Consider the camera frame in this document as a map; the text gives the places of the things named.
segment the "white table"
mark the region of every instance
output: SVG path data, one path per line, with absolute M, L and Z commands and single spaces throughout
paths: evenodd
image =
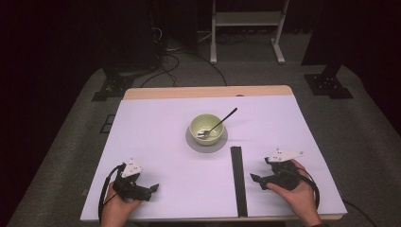
M 212 147 L 202 147 L 189 136 L 188 126 L 196 115 L 225 116 L 234 107 L 238 110 L 224 122 L 225 136 Z M 237 216 L 233 146 L 242 147 L 247 218 Z M 297 160 L 320 188 L 318 212 L 322 219 L 339 219 L 347 213 L 289 87 L 129 89 L 114 119 L 81 220 L 98 220 L 97 205 L 105 178 L 130 158 L 144 169 L 139 185 L 160 184 L 130 220 L 295 219 L 283 199 L 263 191 L 250 177 L 250 173 L 271 174 L 264 158 L 276 148 L 305 153 Z

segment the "spoon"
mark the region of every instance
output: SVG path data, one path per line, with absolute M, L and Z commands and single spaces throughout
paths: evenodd
M 229 116 L 231 116 L 233 113 L 235 113 L 237 110 L 237 108 L 233 109 L 230 113 L 228 113 L 228 115 L 226 117 L 224 117 L 224 119 L 220 120 L 220 122 L 218 122 L 215 127 L 217 127 L 219 124 L 223 123 L 223 121 L 225 121 Z M 215 127 L 213 127 L 211 130 L 209 131 L 200 131 L 198 132 L 197 137 L 200 139 L 207 139 L 207 137 L 209 137 L 209 133 L 210 131 L 212 131 Z

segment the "black strip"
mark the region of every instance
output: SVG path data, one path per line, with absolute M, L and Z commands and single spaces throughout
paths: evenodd
M 245 194 L 244 167 L 242 165 L 241 147 L 231 147 L 231 159 L 233 162 L 236 210 L 239 217 L 248 216 L 247 197 Z

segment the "bowl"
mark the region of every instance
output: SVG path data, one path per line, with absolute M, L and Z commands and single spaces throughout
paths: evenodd
M 213 114 L 201 114 L 195 117 L 191 125 L 189 127 L 189 130 L 191 131 L 192 137 L 201 145 L 204 146 L 211 146 L 215 144 L 220 136 L 224 132 L 224 125 L 221 123 L 217 127 L 216 124 L 220 121 L 220 118 Z M 215 127 L 212 131 L 210 131 L 209 137 L 206 139 L 200 139 L 198 138 L 198 133 L 200 131 L 209 131 L 213 127 Z

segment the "hand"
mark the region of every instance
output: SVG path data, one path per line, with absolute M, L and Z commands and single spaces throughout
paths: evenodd
M 300 168 L 299 173 L 307 178 L 305 168 L 295 160 L 291 160 L 295 166 Z M 322 224 L 315 205 L 315 197 L 312 187 L 304 181 L 291 191 L 288 191 L 277 184 L 268 183 L 267 188 L 277 193 L 289 204 L 292 211 L 300 218 L 305 227 Z
M 113 189 L 113 183 L 109 184 L 106 200 L 101 216 L 101 226 L 120 227 L 125 224 L 130 213 L 141 204 L 141 201 L 123 201 Z

